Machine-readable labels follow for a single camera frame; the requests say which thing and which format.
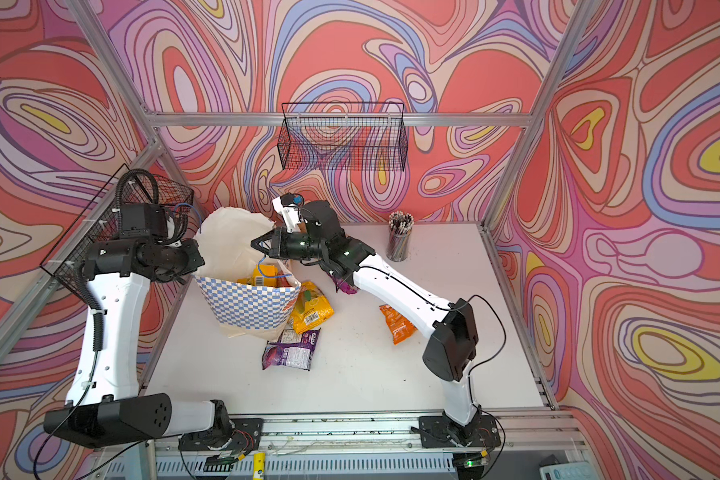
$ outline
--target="pencil holder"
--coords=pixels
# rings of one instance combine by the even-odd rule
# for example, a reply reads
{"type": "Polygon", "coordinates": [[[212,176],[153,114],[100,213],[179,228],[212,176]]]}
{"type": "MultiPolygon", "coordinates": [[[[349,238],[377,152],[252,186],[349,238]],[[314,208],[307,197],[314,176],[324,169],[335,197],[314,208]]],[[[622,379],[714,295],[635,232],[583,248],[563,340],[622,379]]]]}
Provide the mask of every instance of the pencil holder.
{"type": "Polygon", "coordinates": [[[389,245],[387,245],[387,258],[391,262],[402,262],[408,258],[408,244],[411,241],[411,232],[396,234],[393,230],[389,232],[389,245]]]}

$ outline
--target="yellow snack bag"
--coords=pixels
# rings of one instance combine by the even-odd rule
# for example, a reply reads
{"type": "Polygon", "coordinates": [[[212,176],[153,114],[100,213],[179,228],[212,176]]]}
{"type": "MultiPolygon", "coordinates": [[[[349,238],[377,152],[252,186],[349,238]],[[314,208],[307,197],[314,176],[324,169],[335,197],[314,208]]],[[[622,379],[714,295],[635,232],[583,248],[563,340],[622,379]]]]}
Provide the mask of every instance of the yellow snack bag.
{"type": "Polygon", "coordinates": [[[254,267],[254,269],[253,269],[253,274],[251,274],[250,285],[253,285],[253,286],[277,286],[277,278],[268,278],[270,276],[277,276],[277,275],[278,275],[277,265],[258,265],[256,267],[254,267]]]}
{"type": "Polygon", "coordinates": [[[296,304],[291,311],[291,321],[293,321],[293,329],[296,333],[301,334],[314,329],[331,315],[333,315],[333,308],[317,285],[309,280],[303,282],[296,304]]]}

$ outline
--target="purple snack bag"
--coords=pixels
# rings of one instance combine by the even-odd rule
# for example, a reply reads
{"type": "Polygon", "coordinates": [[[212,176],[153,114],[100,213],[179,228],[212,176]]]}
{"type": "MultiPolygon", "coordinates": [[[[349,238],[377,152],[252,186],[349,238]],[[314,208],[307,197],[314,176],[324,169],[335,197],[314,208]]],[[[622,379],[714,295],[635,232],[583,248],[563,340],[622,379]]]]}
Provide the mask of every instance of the purple snack bag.
{"type": "Polygon", "coordinates": [[[295,330],[284,330],[277,342],[266,343],[262,355],[262,370],[275,365],[309,370],[319,333],[319,329],[308,330],[301,335],[295,330]]]}

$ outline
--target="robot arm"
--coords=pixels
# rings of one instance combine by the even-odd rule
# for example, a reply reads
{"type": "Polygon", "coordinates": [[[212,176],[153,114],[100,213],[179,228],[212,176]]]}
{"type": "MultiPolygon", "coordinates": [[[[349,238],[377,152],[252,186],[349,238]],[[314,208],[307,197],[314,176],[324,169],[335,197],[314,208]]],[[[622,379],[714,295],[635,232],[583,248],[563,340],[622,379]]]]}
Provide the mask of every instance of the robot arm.
{"type": "MultiPolygon", "coordinates": [[[[149,172],[130,170],[117,191],[136,176],[154,182],[149,172]]],[[[223,402],[176,402],[165,393],[139,396],[136,378],[139,326],[150,283],[182,281],[204,264],[197,242],[176,241],[181,228],[157,203],[120,205],[116,200],[116,205],[118,235],[92,244],[77,276],[89,306],[83,348],[66,405],[46,413],[44,430],[88,448],[204,431],[223,443],[232,434],[223,402]]]]}
{"type": "Polygon", "coordinates": [[[477,409],[464,370],[478,343],[469,303],[462,299],[452,303],[427,292],[395,271],[373,248],[346,236],[328,202],[304,204],[300,195],[286,194],[274,204],[288,215],[286,226],[254,239],[251,247],[271,258],[316,260],[314,264],[337,282],[372,293],[403,314],[428,339],[422,359],[442,380],[446,416],[460,426],[469,424],[477,409]],[[297,231],[296,222],[304,223],[307,232],[297,231]]]}

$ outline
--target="candy package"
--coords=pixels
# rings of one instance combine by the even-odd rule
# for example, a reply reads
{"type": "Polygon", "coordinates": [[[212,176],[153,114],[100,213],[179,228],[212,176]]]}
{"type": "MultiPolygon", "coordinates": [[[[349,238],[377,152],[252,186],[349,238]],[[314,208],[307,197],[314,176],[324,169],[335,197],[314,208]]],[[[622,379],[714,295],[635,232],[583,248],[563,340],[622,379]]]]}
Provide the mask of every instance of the candy package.
{"type": "Polygon", "coordinates": [[[320,330],[310,330],[301,334],[294,330],[284,330],[277,342],[266,343],[262,355],[262,370],[278,365],[309,370],[319,334],[320,330]]]}
{"type": "Polygon", "coordinates": [[[333,308],[317,285],[309,280],[302,283],[296,304],[291,311],[291,321],[296,333],[314,329],[333,315],[333,308]]]}
{"type": "Polygon", "coordinates": [[[389,305],[382,305],[378,309],[384,313],[387,327],[389,327],[389,331],[392,333],[392,341],[395,345],[407,339],[416,331],[413,323],[409,322],[407,318],[389,305]]]}

